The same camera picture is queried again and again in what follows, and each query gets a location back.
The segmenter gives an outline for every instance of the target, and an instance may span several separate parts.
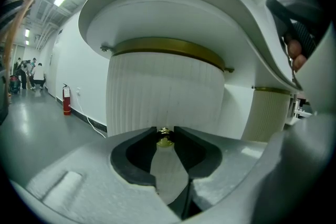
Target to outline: gold trim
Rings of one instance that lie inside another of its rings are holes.
[[[128,54],[130,52],[161,52],[164,54],[187,56],[207,62],[221,71],[225,70],[223,59],[213,51],[195,43],[173,38],[134,38],[123,41],[113,48],[113,56]]]
[[[286,91],[283,89],[276,89],[276,88],[270,88],[270,87],[253,87],[255,91],[263,91],[263,92],[276,92],[276,93],[282,93],[286,95],[290,95],[290,91]]]

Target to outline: glossy floor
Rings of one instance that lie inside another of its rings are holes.
[[[0,126],[0,161],[11,180],[25,187],[40,170],[86,143],[103,139],[62,106],[47,90],[22,90],[12,96]]]

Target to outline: red fire extinguisher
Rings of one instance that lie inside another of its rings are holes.
[[[66,84],[64,84],[64,87],[63,87],[63,113],[64,113],[64,115],[70,115],[71,114],[70,88]]]

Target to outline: human hand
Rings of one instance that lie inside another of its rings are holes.
[[[288,33],[285,34],[284,40],[287,44],[288,55],[293,60],[293,69],[297,72],[307,61],[306,57],[301,54],[302,46],[299,41],[293,39]]]

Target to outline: power cord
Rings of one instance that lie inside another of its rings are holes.
[[[77,99],[77,103],[79,104],[79,107],[80,107],[80,110],[81,110],[82,114],[85,115],[84,112],[83,112],[83,108],[82,108],[82,106],[80,105],[80,102],[79,102],[79,100],[78,100],[78,94],[77,94],[77,93],[76,93],[76,99]],[[93,127],[93,125],[91,124],[91,122],[90,122],[88,116],[85,115],[85,117],[87,118],[87,120],[88,120],[88,122],[90,123],[90,125],[92,126],[92,128],[93,128],[97,133],[99,133],[102,137],[106,138],[101,132],[99,132],[95,127]]]

